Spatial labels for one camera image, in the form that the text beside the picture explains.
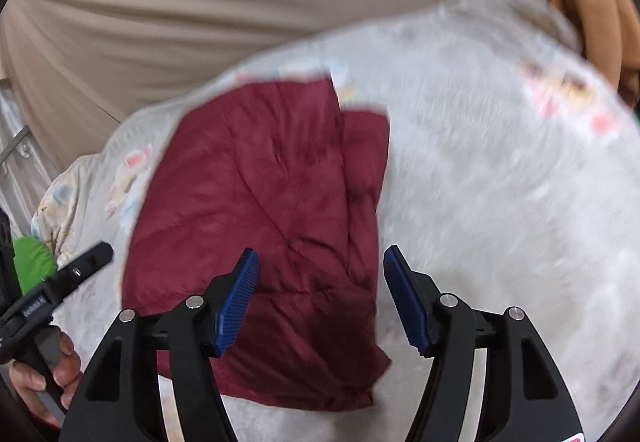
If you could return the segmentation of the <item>maroon quilted puffer jacket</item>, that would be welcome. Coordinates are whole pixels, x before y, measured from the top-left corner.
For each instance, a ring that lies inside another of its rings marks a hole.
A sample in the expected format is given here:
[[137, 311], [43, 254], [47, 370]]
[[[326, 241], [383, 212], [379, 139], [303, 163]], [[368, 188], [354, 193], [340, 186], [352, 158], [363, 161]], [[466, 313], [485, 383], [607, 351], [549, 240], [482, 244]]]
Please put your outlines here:
[[378, 220], [390, 125], [333, 84], [247, 84], [186, 114], [146, 192], [122, 303], [172, 309], [252, 248], [259, 280], [213, 369], [226, 396], [359, 410], [390, 366], [375, 336]]

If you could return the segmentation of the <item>green object at bedside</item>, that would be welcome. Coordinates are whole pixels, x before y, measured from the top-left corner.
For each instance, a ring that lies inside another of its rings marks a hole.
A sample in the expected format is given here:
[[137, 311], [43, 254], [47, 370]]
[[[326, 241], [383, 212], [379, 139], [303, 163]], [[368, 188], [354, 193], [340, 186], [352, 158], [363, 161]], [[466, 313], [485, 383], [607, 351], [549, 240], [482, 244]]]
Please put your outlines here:
[[14, 238], [13, 250], [15, 271], [24, 295], [58, 269], [52, 252], [37, 237]]

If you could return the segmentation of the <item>white floral fleece blanket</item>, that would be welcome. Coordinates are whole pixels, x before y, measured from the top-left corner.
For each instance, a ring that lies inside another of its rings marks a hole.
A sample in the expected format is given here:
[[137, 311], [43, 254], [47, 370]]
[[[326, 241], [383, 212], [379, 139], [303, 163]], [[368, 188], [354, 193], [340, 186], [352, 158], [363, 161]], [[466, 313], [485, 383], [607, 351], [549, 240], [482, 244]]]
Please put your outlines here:
[[114, 247], [55, 315], [81, 357], [119, 311], [134, 221], [180, 118], [250, 80], [324, 74], [344, 107], [390, 117], [382, 243], [470, 306], [523, 308], [587, 439], [611, 433], [639, 380], [639, 126], [544, 0], [444, 0], [350, 26], [132, 115], [32, 218], [59, 264]]

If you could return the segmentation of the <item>white metal window rail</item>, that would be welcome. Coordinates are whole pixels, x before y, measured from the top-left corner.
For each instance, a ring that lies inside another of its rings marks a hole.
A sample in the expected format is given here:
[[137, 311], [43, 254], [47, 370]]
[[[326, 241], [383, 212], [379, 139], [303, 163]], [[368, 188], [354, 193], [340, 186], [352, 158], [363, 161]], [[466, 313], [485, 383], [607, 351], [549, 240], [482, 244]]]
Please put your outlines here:
[[14, 237], [30, 234], [32, 216], [58, 169], [38, 144], [12, 86], [1, 80], [1, 209]]

